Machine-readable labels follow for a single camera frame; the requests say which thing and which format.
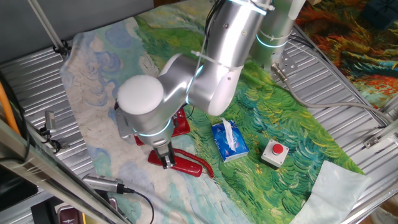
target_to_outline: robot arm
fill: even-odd
[[[154,147],[163,168],[175,165],[172,116],[185,103],[220,115],[231,103],[269,0],[224,0],[211,21],[205,63],[174,55],[158,78],[136,75],[119,89],[116,121],[122,138],[135,134]]]

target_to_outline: metal bar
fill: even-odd
[[[363,203],[361,206],[352,210],[342,224],[359,223],[361,220],[375,211],[375,209],[377,209],[383,202],[394,196],[397,192],[398,179],[395,179],[390,185],[384,188],[382,192],[375,196],[375,198],[377,198],[376,200]]]
[[[296,30],[298,32],[298,36],[301,38],[304,38],[305,40],[307,40],[309,43],[311,43],[311,45],[317,50],[315,53],[322,55],[322,58],[331,66],[328,67],[328,69],[333,70],[336,74],[338,74],[336,77],[339,79],[339,81],[344,84],[345,87],[347,87],[347,89],[350,90],[350,92],[352,92],[352,94],[354,94],[355,96],[357,96],[357,99],[365,105],[368,106],[372,106],[372,104],[369,103],[368,100],[365,99],[365,97],[360,94],[360,92],[353,86],[352,83],[350,83],[348,81],[347,78],[342,78],[345,77],[342,72],[340,70],[338,70],[338,68],[336,68],[333,64],[333,62],[325,55],[325,53],[323,53],[318,46],[305,34],[305,32],[299,27],[299,25],[294,24],[294,30]]]
[[[33,138],[38,134],[28,126]],[[91,190],[77,175],[56,158],[50,149],[36,141],[30,146],[27,162],[2,161],[1,165],[43,188],[64,202],[101,223],[129,223],[120,213]],[[23,157],[26,141],[0,120],[0,154]]]
[[[32,7],[33,11],[36,13],[37,18],[39,21],[42,23],[45,31],[49,35],[51,41],[53,42],[54,46],[57,49],[60,49],[63,47],[63,44],[58,37],[57,33],[55,32],[54,28],[51,26],[50,21],[47,19],[47,16],[45,16],[43,9],[40,7],[39,3],[37,0],[27,0]]]

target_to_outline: red object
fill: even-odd
[[[179,109],[177,113],[173,116],[173,124],[174,132],[172,137],[187,134],[191,131],[183,108]],[[138,146],[144,145],[144,143],[137,136],[134,136],[134,138],[136,139],[136,143]]]
[[[192,161],[189,161],[187,159],[174,156],[174,160],[176,165],[172,167],[172,169],[175,169],[180,172],[184,172],[186,174],[190,174],[194,177],[199,177],[202,171],[202,166],[200,164],[194,163]],[[162,166],[162,161],[157,157],[156,152],[152,150],[149,154],[148,157],[148,162],[151,164],[159,165]]]
[[[200,162],[201,164],[203,164],[206,167],[210,178],[214,178],[213,169],[211,168],[210,164],[207,163],[204,159],[199,158],[193,154],[190,154],[189,152],[185,152],[184,150],[181,150],[181,149],[174,149],[174,152],[183,154],[184,156],[187,156],[193,160]],[[192,161],[189,161],[188,159],[184,159],[184,158],[181,158],[178,156],[174,156],[174,160],[175,160],[176,165],[173,166],[172,169],[175,169],[180,172],[184,172],[186,174],[190,174],[194,177],[200,176],[201,171],[203,169],[200,164],[194,163]],[[156,152],[154,150],[152,150],[150,152],[149,157],[148,157],[148,162],[151,164],[162,166],[162,161],[160,161],[160,159],[157,157]]]
[[[284,147],[281,144],[275,144],[272,147],[272,152],[274,154],[281,154],[284,151]]]
[[[210,164],[206,162],[206,160],[199,158],[193,154],[190,154],[189,152],[185,152],[184,150],[181,150],[181,149],[174,149],[174,152],[183,154],[184,156],[187,156],[193,160],[200,162],[202,165],[204,165],[206,167],[207,171],[209,172],[210,178],[214,178],[213,169],[211,168]]]
[[[109,203],[114,209],[118,209],[117,201],[115,198],[109,198]],[[57,211],[59,223],[69,224],[83,224],[86,220],[83,220],[81,212],[70,205],[62,206]]]

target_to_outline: emergency stop button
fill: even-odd
[[[272,147],[272,153],[274,153],[275,155],[279,155],[284,151],[284,147],[281,144],[275,144]]]

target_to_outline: black cable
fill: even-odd
[[[318,52],[318,49],[317,49],[314,45],[312,45],[312,43],[311,43],[309,40],[307,40],[307,39],[305,39],[305,38],[303,38],[303,37],[299,37],[299,36],[294,35],[294,34],[290,34],[290,35],[289,35],[289,40],[296,41],[297,43],[303,44],[303,45],[305,45],[305,46],[311,48],[313,51],[315,51],[316,53],[318,53],[318,55],[321,56],[321,58],[322,58],[326,63],[330,64],[329,61],[327,60],[327,58],[326,58],[322,53],[319,53],[319,52]]]
[[[187,116],[187,119],[190,118],[190,117],[192,116],[193,110],[194,110],[194,109],[195,109],[195,107],[192,108],[192,111],[191,111],[191,113]]]
[[[152,205],[152,202],[150,202],[149,198],[147,198],[145,195],[143,195],[143,194],[141,194],[139,192],[136,192],[135,190],[127,188],[127,187],[123,188],[123,191],[124,191],[124,193],[138,194],[138,195],[140,195],[141,197],[145,198],[148,201],[148,203],[150,205],[150,208],[152,209],[152,220],[150,221],[149,224],[152,224],[152,222],[154,221],[154,218],[155,218],[155,209],[154,209],[154,206]]]
[[[25,147],[25,156],[24,156],[24,160],[26,161],[28,155],[29,155],[29,151],[30,151],[30,134],[29,131],[27,130],[27,124],[26,124],[26,120],[25,120],[25,116],[23,114],[21,114],[21,118],[22,118],[22,122],[25,124],[25,132],[26,132],[26,136],[25,136],[25,140],[26,140],[26,147]]]
[[[41,142],[41,143],[42,143],[42,144],[45,144],[45,143],[50,142],[50,140],[51,140],[51,137],[50,137],[50,135],[48,134],[48,135],[47,135],[47,139],[46,139],[44,142]]]
[[[207,15],[206,24],[205,24],[205,35],[206,35],[205,48],[207,47],[208,39],[210,36],[212,22],[216,19],[218,12],[223,7],[223,4],[225,2],[226,0],[216,0],[213,7],[211,7],[209,14]]]
[[[52,146],[55,148],[54,155],[60,152],[61,150],[61,144],[57,140],[51,140]]]
[[[314,49],[314,48],[315,48],[315,47],[314,47],[313,45],[311,45],[311,44],[308,44],[308,43],[306,43],[306,42],[303,42],[303,41],[298,40],[298,38],[291,38],[291,37],[289,37],[289,40],[293,40],[293,41],[295,41],[295,42],[297,42],[297,43],[303,44],[303,45],[305,45],[305,46],[307,46],[307,47],[309,47],[309,48],[311,48],[311,49]]]
[[[257,8],[259,8],[260,10],[265,11],[262,7],[258,6],[256,3],[254,3],[254,1],[250,0],[250,2],[251,2],[254,6],[256,6]]]

